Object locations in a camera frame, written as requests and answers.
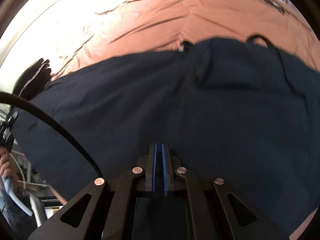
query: wrinkled fabric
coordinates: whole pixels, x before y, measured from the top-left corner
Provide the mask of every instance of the wrinkled fabric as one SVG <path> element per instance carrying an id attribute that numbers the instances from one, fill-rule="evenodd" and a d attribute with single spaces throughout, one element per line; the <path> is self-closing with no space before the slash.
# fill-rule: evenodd
<path id="1" fill-rule="evenodd" d="M 183 41 L 195 44 L 212 37 L 245 41 L 255 33 L 320 70 L 318 39 L 279 0 L 126 0 L 95 12 L 93 21 L 72 26 L 79 32 L 64 35 L 63 41 L 76 42 L 52 80 L 114 56 L 176 50 Z"/>
<path id="2" fill-rule="evenodd" d="M 168 142 L 182 165 L 223 177 L 290 235 L 320 204 L 320 76 L 267 43 L 214 38 L 184 52 L 114 57 L 49 82 L 31 102 L 106 179 L 135 167 L 150 142 Z M 30 114 L 19 110 L 12 132 L 67 200 L 96 178 Z"/>

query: human hand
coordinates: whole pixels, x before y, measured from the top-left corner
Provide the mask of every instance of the human hand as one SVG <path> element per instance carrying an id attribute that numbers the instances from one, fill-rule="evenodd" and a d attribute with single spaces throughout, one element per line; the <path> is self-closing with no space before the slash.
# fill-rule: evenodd
<path id="1" fill-rule="evenodd" d="M 17 191 L 18 176 L 9 162 L 9 152 L 6 148 L 0 149 L 0 176 L 4 176 L 5 178 L 11 176 L 14 183 L 14 191 Z"/>

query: black cable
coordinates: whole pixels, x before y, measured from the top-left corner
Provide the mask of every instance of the black cable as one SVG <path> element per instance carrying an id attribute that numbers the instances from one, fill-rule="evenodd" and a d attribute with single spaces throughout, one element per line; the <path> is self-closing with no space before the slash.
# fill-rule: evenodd
<path id="1" fill-rule="evenodd" d="M 45 122 L 51 128 L 55 129 L 69 143 L 71 143 L 82 154 L 82 156 L 91 164 L 94 171 L 97 173 L 97 176 L 103 177 L 98 165 L 95 163 L 95 161 L 89 155 L 89 153 L 87 153 L 87 151 L 77 142 L 76 139 L 73 138 L 73 136 L 70 133 L 67 132 L 66 129 L 64 129 L 54 119 L 52 119 L 51 116 L 47 115 L 44 111 L 42 111 L 41 109 L 39 109 L 35 105 L 31 104 L 27 100 L 25 100 L 21 97 L 18 97 L 16 95 L 1 92 L 1 91 L 0 91 L 0 103 L 4 103 L 7 105 L 12 105 L 17 108 L 20 108 L 20 109 L 34 115 L 35 117 L 39 118 L 42 122 Z"/>

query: navy blue fabric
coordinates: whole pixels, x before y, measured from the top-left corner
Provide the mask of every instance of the navy blue fabric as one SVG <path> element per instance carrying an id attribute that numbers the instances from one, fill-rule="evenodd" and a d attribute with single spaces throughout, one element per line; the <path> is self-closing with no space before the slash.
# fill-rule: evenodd
<path id="1" fill-rule="evenodd" d="M 274 47 L 215 38 L 126 55 L 46 85 L 31 102 L 68 130 L 106 179 L 168 142 L 187 168 L 222 176 L 291 234 L 320 204 L 320 76 Z M 13 134 L 65 198 L 95 179 L 59 134 L 20 111 Z"/>

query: light blue tube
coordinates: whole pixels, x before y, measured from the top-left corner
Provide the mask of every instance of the light blue tube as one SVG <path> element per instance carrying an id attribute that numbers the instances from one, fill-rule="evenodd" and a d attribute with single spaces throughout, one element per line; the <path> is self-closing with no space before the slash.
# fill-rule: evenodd
<path id="1" fill-rule="evenodd" d="M 19 208 L 23 210 L 23 212 L 25 212 L 28 216 L 32 216 L 33 212 L 30 209 L 28 209 L 28 207 L 25 204 L 23 204 L 21 200 L 18 199 L 17 196 L 15 195 L 13 191 L 14 185 L 11 178 L 2 177 L 2 181 L 4 183 L 4 189 L 7 192 L 7 194 L 10 196 L 10 198 L 18 205 Z"/>

